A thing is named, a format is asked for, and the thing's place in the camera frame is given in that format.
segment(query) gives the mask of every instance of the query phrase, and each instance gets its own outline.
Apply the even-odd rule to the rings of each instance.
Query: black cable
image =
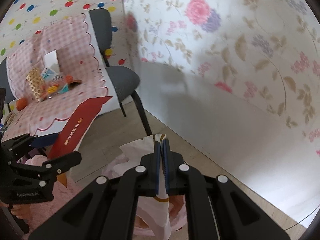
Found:
[[[316,211],[316,209],[317,209],[319,206],[320,206],[320,204],[319,204],[308,216],[306,216],[303,220],[305,220],[305,219],[307,219],[309,216],[311,216],[311,214],[312,214],[314,211]],[[293,228],[293,227],[295,227],[296,225],[300,224],[303,220],[301,220],[300,222],[294,224],[292,227],[287,228],[285,231],[287,231],[287,230],[289,230],[290,228]]]

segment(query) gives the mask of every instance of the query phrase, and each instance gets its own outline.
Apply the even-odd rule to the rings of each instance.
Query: orange ball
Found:
[[[66,75],[66,76],[64,77],[64,80],[65,80],[68,84],[70,84],[70,83],[73,81],[73,77],[72,77],[71,75]]]
[[[23,108],[25,108],[28,105],[28,101],[25,98],[20,98],[17,100],[16,108],[18,111],[21,111]]]

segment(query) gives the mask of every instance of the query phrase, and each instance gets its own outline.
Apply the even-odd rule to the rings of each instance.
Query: silver screw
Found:
[[[139,165],[139,166],[136,167],[136,172],[139,172],[139,173],[145,172],[146,169],[147,168],[145,166]]]
[[[218,181],[221,182],[221,183],[226,183],[228,181],[228,178],[225,175],[219,175],[218,176]]]
[[[97,177],[96,182],[98,184],[105,184],[107,182],[107,178],[105,176]]]
[[[46,182],[44,181],[44,180],[41,180],[40,182],[39,182],[39,186],[40,187],[44,187],[46,185]]]
[[[179,166],[179,170],[181,170],[181,171],[188,171],[189,169],[190,169],[190,166],[186,165],[186,164],[181,164]]]

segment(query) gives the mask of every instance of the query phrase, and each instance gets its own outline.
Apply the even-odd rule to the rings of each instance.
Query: floor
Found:
[[[79,152],[82,154],[82,162],[71,171],[71,177],[77,185],[85,187],[99,176],[101,170],[122,153],[119,146],[146,136],[134,103],[126,104],[124,109],[127,113],[126,118],[123,117],[121,110],[117,109],[98,116],[92,123],[79,149]],[[170,140],[170,148],[175,152],[181,153],[184,160],[201,171],[202,174],[211,177],[216,177],[219,174],[227,175],[283,229],[287,229],[296,224],[296,221],[289,218],[279,209],[228,174],[153,115],[147,112],[147,117],[152,132],[166,134]],[[289,234],[291,240],[298,240],[305,230],[303,226],[298,224],[286,232]],[[143,236],[135,236],[133,239],[156,240],[154,237]],[[170,240],[187,239],[187,226],[173,233],[170,237]]]

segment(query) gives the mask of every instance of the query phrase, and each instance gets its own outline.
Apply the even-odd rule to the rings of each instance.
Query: black chair leg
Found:
[[[145,113],[145,111],[143,109],[142,102],[140,100],[140,97],[139,97],[138,93],[136,91],[134,91],[131,94],[131,97],[132,97],[134,103],[136,104],[136,108],[137,108],[138,113],[140,115],[140,119],[141,119],[141,122],[143,124],[144,130],[146,131],[146,134],[148,136],[152,135],[151,128],[150,128],[146,113]]]
[[[123,116],[124,116],[124,117],[127,117],[127,114],[126,114],[125,111],[124,111],[124,108],[123,108],[122,103],[119,102],[119,105],[120,105],[120,108],[121,108],[121,111],[122,111]]]

